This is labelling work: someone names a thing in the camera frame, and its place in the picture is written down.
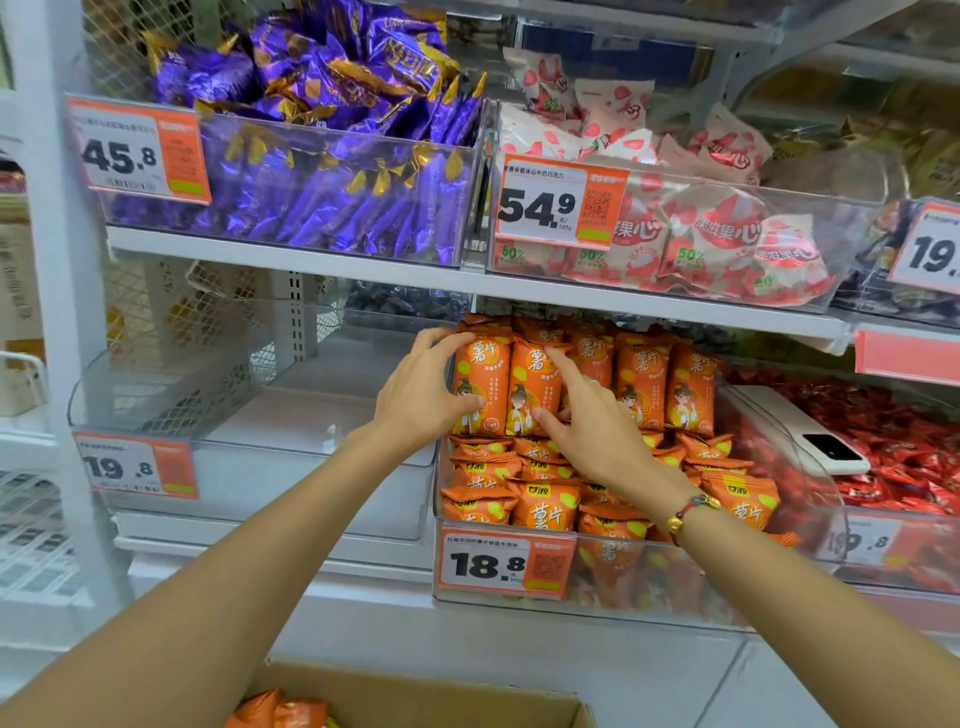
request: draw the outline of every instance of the white electronic device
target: white electronic device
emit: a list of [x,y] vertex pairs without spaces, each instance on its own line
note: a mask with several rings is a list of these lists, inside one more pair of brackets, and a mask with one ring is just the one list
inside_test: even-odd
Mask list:
[[[867,458],[777,390],[753,385],[734,386],[732,389],[758,414],[769,416],[768,426],[763,428],[764,435],[777,443],[783,454],[794,460],[801,470],[830,475],[859,475],[870,470]],[[784,429],[793,447],[785,442]]]

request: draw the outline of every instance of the cartoon girl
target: cartoon girl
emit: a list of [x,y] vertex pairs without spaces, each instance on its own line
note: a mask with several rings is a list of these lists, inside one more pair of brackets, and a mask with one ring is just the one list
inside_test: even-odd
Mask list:
[[636,405],[637,394],[633,384],[628,384],[627,388],[623,390],[623,394],[620,395],[620,401],[630,408],[631,414],[633,414],[636,420],[640,422],[640,420],[643,418],[643,415],[640,412],[640,408]]
[[680,382],[673,390],[673,400],[676,403],[673,412],[673,424],[681,429],[695,429],[700,422],[697,414],[697,404],[694,401],[693,391],[685,381]]
[[[460,380],[460,384],[457,385],[456,391],[453,393],[457,397],[462,397],[463,395],[475,395],[478,394],[477,388],[470,384],[470,380],[467,377],[463,377]],[[481,427],[481,412],[477,410],[471,414],[466,414],[460,420],[459,424],[454,427],[456,435],[462,435],[464,433],[475,435],[482,434],[483,430]]]
[[510,393],[510,405],[513,409],[507,415],[507,434],[525,435],[534,430],[534,418],[530,414],[527,390],[522,384]]

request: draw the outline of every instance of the cardboard box flap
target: cardboard box flap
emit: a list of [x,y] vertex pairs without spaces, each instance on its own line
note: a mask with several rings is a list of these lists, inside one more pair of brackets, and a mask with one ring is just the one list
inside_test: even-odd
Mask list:
[[573,695],[268,660],[248,695],[329,701],[341,728],[593,728]]

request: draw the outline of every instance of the white rack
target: white rack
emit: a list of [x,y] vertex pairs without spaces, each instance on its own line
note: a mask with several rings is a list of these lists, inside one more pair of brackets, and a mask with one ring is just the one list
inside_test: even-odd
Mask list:
[[[812,20],[792,20],[799,16],[787,14],[777,22],[759,25],[696,17],[693,15],[695,11],[690,9],[694,7],[693,4],[679,1],[671,6],[672,14],[619,10],[563,0],[467,0],[456,3],[467,9],[517,13],[535,20],[586,27],[605,34],[676,38],[712,47],[714,61],[708,77],[684,101],[694,118],[706,114],[706,109],[714,101],[722,100],[735,105],[746,98],[751,86],[759,78],[809,54],[845,61],[859,68],[887,69],[948,80],[960,78],[960,64],[843,42],[844,38],[871,23],[912,4],[911,0],[837,0]],[[832,313],[807,314],[691,299],[667,299],[561,282],[521,280],[488,274],[482,267],[469,263],[460,269],[440,269],[374,258],[245,245],[219,239],[105,229],[96,200],[83,186],[64,113],[64,92],[91,91],[88,67],[95,61],[87,56],[84,46],[84,8],[96,5],[83,0],[6,0],[5,5],[0,2],[16,87],[16,90],[0,90],[0,149],[14,156],[27,173],[50,380],[45,410],[38,409],[29,416],[16,418],[15,422],[0,422],[0,466],[23,468],[42,465],[46,471],[54,474],[54,479],[60,485],[66,525],[76,545],[84,583],[93,601],[93,607],[80,625],[81,634],[109,619],[132,600],[134,592],[128,578],[130,550],[141,552],[136,556],[139,563],[135,564],[136,569],[132,571],[140,593],[165,578],[180,564],[175,560],[172,567],[169,563],[165,566],[162,563],[160,566],[151,565],[151,559],[162,562],[163,557],[144,553],[167,554],[171,558],[191,557],[233,527],[229,522],[204,522],[170,516],[151,519],[136,514],[126,514],[114,522],[100,500],[90,492],[83,465],[73,444],[66,412],[71,393],[82,378],[84,368],[105,348],[108,340],[111,312],[105,303],[105,292],[110,285],[118,283],[116,280],[105,282],[102,266],[105,240],[114,251],[132,254],[199,258],[279,272],[294,271],[296,274],[416,285],[783,332],[833,353],[844,350],[859,328],[889,325],[888,322]],[[123,0],[104,0],[99,5],[122,6]],[[190,5],[197,12],[207,6],[202,0],[193,0]],[[300,299],[300,285],[306,281],[305,277],[301,280],[296,274],[290,278],[292,303]],[[274,276],[274,280],[276,291],[277,276]],[[896,326],[907,332],[919,330],[905,325]],[[924,335],[960,339],[954,334],[943,334],[935,329]],[[40,428],[39,423],[43,418],[49,424]],[[122,531],[119,536],[116,530],[118,525]],[[418,658],[418,671],[439,671],[446,675],[475,679],[508,679],[518,684],[533,685],[529,679],[524,679],[524,672],[519,667],[511,667],[506,671],[496,669],[496,655],[492,647],[494,644],[501,645],[501,642],[491,640],[490,633],[484,630],[473,630],[472,625],[476,622],[471,616],[480,608],[470,610],[431,602],[426,585],[422,583],[429,565],[429,554],[421,547],[415,549],[416,553],[411,551],[402,556],[407,563],[391,566],[369,563],[365,558],[367,547],[363,542],[364,539],[360,537],[351,537],[338,546],[336,557],[327,563],[324,573],[331,575],[331,578],[335,576],[353,581],[345,582],[346,586],[337,582],[323,589],[311,587],[309,598],[304,601],[299,615],[285,632],[283,644],[296,649],[304,657],[326,656],[372,667],[386,665],[405,668],[408,665],[403,662],[405,658],[384,657],[382,645],[377,651],[377,645],[372,642],[385,627],[381,629],[377,626],[375,635],[363,642],[360,657],[354,657],[356,653],[347,650],[347,643],[341,637],[347,642],[352,640],[352,634],[364,629],[367,617],[372,620],[366,622],[368,626],[389,622],[407,624],[409,617],[410,629],[401,630],[404,634],[398,634],[396,627],[390,628],[395,630],[396,639],[386,652],[399,656],[403,654],[401,648],[420,649],[421,642],[432,640],[432,636],[454,639],[452,636],[457,634],[457,624],[450,615],[460,614],[468,620],[469,633],[476,631],[476,638],[474,643],[461,639],[456,644],[479,649],[484,643],[483,656],[477,658],[473,667],[470,667],[472,658],[469,653],[465,651],[457,655],[448,646],[435,653],[424,652],[433,655],[434,662],[430,663],[430,657]],[[432,542],[428,545],[429,553],[432,553]],[[897,595],[885,597],[897,599]],[[948,607],[960,609],[955,603],[948,604]],[[503,630],[497,632],[504,636],[502,644],[517,647],[518,653],[513,655],[518,660],[517,664],[540,671],[537,687],[579,691],[591,700],[604,699],[611,695],[611,691],[601,684],[600,677],[584,682],[584,675],[590,670],[580,672],[575,663],[569,662],[578,659],[577,649],[586,665],[607,667],[611,663],[606,660],[606,652],[597,652],[601,644],[604,650],[616,653],[616,659],[619,660],[617,665],[627,666],[628,658],[636,660],[638,655],[645,654],[659,665],[656,673],[660,678],[652,680],[651,689],[636,693],[637,709],[646,711],[645,715],[653,720],[649,706],[677,704],[676,701],[663,699],[663,695],[673,694],[669,692],[671,684],[683,684],[684,689],[677,693],[677,700],[683,708],[683,720],[681,723],[671,723],[675,725],[692,726],[707,715],[710,697],[732,670],[743,649],[741,637],[711,633],[709,630],[611,625],[602,619],[573,617],[550,617],[548,622],[541,622],[541,619],[547,618],[520,612],[511,612],[504,617],[501,614],[503,610],[495,612],[499,615],[495,630]],[[0,621],[4,616],[5,613],[0,611]],[[19,619],[17,615],[12,615],[12,618]],[[566,630],[576,632],[575,639],[564,638],[564,642],[578,645],[577,649],[565,648],[553,653],[545,647],[546,643],[528,643],[527,636],[532,634],[530,629],[537,631],[538,635],[542,632],[541,636],[545,639],[550,637],[538,626],[543,623],[556,624],[558,630],[564,630],[563,634],[566,634]],[[332,634],[321,639],[314,634],[318,630],[328,630]],[[305,633],[309,633],[307,639],[298,639],[299,635]],[[559,635],[553,634],[552,637],[556,639]],[[645,653],[645,649],[654,651]],[[535,654],[540,655],[539,660],[524,656]],[[49,657],[44,655],[28,655],[24,658],[25,664],[41,665]],[[0,663],[5,660],[0,649]],[[684,661],[696,666],[696,670],[685,671]],[[607,674],[600,667],[598,670],[597,675]],[[640,667],[634,667],[634,672],[624,674],[631,678],[631,690],[637,684],[642,684],[645,678],[651,678],[651,673],[644,672]],[[664,682],[661,679],[664,676],[670,679]],[[0,692],[7,682],[6,676],[0,671]],[[627,682],[615,684],[621,683],[622,691],[626,691]],[[666,693],[658,692],[660,690],[666,690]],[[610,713],[609,722],[601,720],[601,724],[628,724],[635,720],[636,712],[628,715]]]

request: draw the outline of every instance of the clear plastic bin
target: clear plastic bin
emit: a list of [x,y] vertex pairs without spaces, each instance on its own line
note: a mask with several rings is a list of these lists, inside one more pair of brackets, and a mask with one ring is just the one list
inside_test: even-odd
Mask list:
[[493,114],[471,148],[201,114],[211,205],[100,197],[115,226],[457,266]]
[[856,257],[832,305],[902,321],[960,328],[960,296],[894,283],[888,278],[914,217],[933,199],[907,200],[891,210],[886,232]]
[[[356,326],[343,309],[300,302],[219,300],[208,312],[207,330],[213,314],[237,322],[230,336],[185,335],[179,359],[162,363],[146,355],[149,341],[128,337],[95,359],[78,383],[69,408],[75,432],[142,436],[190,450],[195,499],[105,490],[114,512],[180,517],[180,525],[230,525],[251,516],[372,419],[377,393],[410,351],[414,329],[437,325],[365,312],[364,325]],[[421,539],[436,453],[431,443],[407,458],[346,533]],[[178,533],[190,533],[187,526]]]
[[[505,155],[498,153],[492,166],[491,199],[495,201],[500,199],[504,161]],[[846,277],[857,245],[876,217],[882,200],[858,201],[773,187],[713,182],[665,174],[662,167],[613,158],[591,157],[581,163],[597,165],[598,172],[610,167],[631,170],[610,249],[589,250],[498,238],[495,218],[492,217],[488,270],[671,296],[823,312],[840,281]],[[702,209],[707,209],[708,205],[719,206],[721,201],[732,197],[738,202],[730,210],[729,223],[726,222],[728,218],[724,218],[725,222],[720,225],[706,215],[682,219],[684,210],[692,210],[698,202]],[[674,210],[672,216],[666,212],[669,208]],[[710,234],[724,236],[730,241],[741,239],[755,245],[761,236],[773,229],[764,227],[764,221],[772,221],[774,215],[781,216],[777,223],[808,229],[805,234],[815,242],[820,261],[811,257],[807,246],[786,254],[773,251],[765,252],[762,258],[761,255],[754,255],[749,260],[740,258],[734,265],[743,273],[735,276],[729,269],[709,271],[705,275],[694,267],[701,265],[700,262],[685,262],[687,248],[681,246],[682,238],[674,234],[674,231],[707,229]],[[742,225],[733,224],[737,219]],[[671,250],[671,241],[674,248],[680,246],[674,253],[677,258],[674,271],[684,272],[665,275],[663,262]],[[696,248],[689,249],[689,252],[692,261]],[[784,255],[795,260],[797,267],[778,266],[778,259]],[[771,276],[784,281],[785,286],[776,291],[770,288]],[[705,278],[711,279],[708,287],[703,285]],[[810,281],[815,281],[813,287],[807,287]]]
[[[832,480],[824,473],[803,473],[793,467],[792,459],[782,450],[793,448],[786,430],[734,396],[730,389],[722,388],[717,393],[716,422],[717,432],[734,433],[734,457],[753,460],[777,480],[780,507],[767,530],[797,534],[799,544],[795,548],[825,569],[833,570],[842,562],[847,528],[843,503]],[[448,441],[443,444],[442,452],[449,452]],[[442,456],[437,467],[434,499],[437,517],[434,596],[437,599],[594,617],[749,629],[685,551],[661,542],[568,534],[569,538],[576,539],[576,549],[560,599],[442,586],[439,575],[445,528],[482,530],[492,538],[522,533],[563,533],[446,520],[440,489],[448,482],[450,470],[449,459]]]
[[[892,389],[894,403],[919,405],[933,418],[939,415],[940,419],[957,420],[957,413],[950,405],[905,382],[748,360],[733,364],[734,369],[766,367],[782,372],[786,381],[815,383],[818,379],[840,376],[862,386]],[[850,540],[845,563],[837,570],[837,577],[852,584],[960,595],[960,515],[935,516],[859,506],[845,506],[845,510]]]

